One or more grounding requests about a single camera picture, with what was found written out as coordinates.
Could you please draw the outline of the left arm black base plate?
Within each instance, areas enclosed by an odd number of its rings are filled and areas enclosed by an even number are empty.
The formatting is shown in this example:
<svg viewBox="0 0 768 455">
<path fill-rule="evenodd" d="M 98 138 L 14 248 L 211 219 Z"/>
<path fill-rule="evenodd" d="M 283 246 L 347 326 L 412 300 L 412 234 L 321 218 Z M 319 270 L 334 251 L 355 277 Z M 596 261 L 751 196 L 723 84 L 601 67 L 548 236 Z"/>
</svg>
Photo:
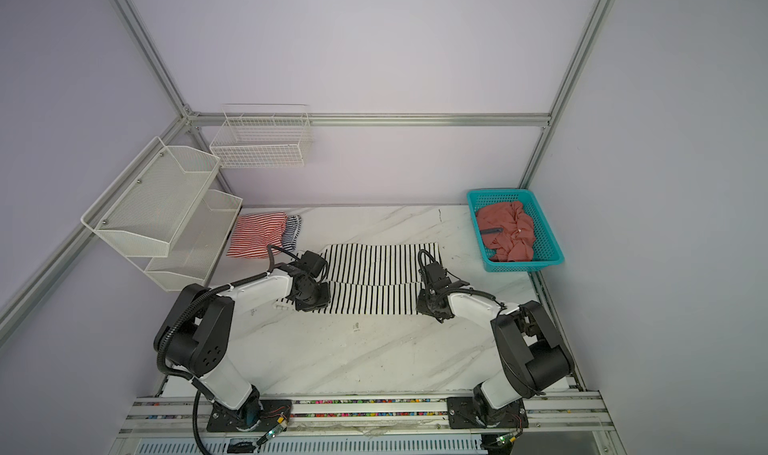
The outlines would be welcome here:
<svg viewBox="0 0 768 455">
<path fill-rule="evenodd" d="M 206 431 L 266 433 L 277 426 L 280 420 L 287 423 L 292 408 L 293 402 L 290 399 L 249 399 L 238 410 L 214 402 Z"/>
</svg>

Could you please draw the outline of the black white striped tank top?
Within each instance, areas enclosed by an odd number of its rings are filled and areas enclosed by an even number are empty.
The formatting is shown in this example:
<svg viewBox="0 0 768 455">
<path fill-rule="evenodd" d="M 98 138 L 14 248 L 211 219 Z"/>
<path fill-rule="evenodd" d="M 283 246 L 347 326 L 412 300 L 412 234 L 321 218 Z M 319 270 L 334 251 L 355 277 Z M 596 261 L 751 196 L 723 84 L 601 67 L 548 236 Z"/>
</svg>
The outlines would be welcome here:
<svg viewBox="0 0 768 455">
<path fill-rule="evenodd" d="M 435 243 L 405 245 L 333 244 L 320 253 L 328 264 L 325 280 L 331 299 L 316 311 L 332 315 L 415 315 L 422 288 L 418 255 L 440 257 Z M 285 274 L 288 263 L 272 263 L 272 273 Z"/>
</svg>

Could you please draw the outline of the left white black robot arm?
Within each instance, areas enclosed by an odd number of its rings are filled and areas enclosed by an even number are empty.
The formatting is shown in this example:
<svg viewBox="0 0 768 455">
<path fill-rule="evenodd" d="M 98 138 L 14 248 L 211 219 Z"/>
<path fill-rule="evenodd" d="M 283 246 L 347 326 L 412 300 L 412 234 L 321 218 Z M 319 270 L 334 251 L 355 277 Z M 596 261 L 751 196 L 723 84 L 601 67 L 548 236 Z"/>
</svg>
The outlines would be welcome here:
<svg viewBox="0 0 768 455">
<path fill-rule="evenodd" d="M 298 311 L 330 302 L 327 261 L 307 251 L 288 263 L 272 261 L 267 271 L 215 288 L 190 284 L 179 293 L 158 330 L 153 348 L 158 370 L 188 381 L 197 393 L 250 430 L 264 418 L 258 389 L 228 356 L 237 314 L 286 299 Z"/>
</svg>

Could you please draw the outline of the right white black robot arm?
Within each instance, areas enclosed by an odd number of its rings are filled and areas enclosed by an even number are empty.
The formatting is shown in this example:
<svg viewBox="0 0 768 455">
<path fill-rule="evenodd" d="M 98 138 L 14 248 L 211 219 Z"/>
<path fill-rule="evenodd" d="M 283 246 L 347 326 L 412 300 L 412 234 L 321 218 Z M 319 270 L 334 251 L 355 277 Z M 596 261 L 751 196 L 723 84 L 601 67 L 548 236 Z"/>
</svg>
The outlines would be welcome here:
<svg viewBox="0 0 768 455">
<path fill-rule="evenodd" d="M 461 318 L 492 335 L 501 370 L 473 389 L 473 411 L 482 426 L 501 423 L 517 402 L 543 395 L 570 376 L 573 357 L 544 307 L 507 305 L 496 296 L 453 280 L 439 262 L 421 264 L 417 312 L 438 322 Z"/>
</svg>

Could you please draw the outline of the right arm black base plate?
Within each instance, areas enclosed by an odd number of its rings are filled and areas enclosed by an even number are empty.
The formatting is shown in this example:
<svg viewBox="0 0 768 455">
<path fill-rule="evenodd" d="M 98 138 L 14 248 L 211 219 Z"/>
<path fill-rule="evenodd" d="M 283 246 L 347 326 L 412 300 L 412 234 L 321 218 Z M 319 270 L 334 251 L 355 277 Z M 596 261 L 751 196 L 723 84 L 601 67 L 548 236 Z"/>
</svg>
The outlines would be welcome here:
<svg viewBox="0 0 768 455">
<path fill-rule="evenodd" d="M 527 411 L 521 400 L 503 408 L 492 408 L 477 397 L 449 397 L 446 400 L 451 429 L 525 429 Z"/>
</svg>

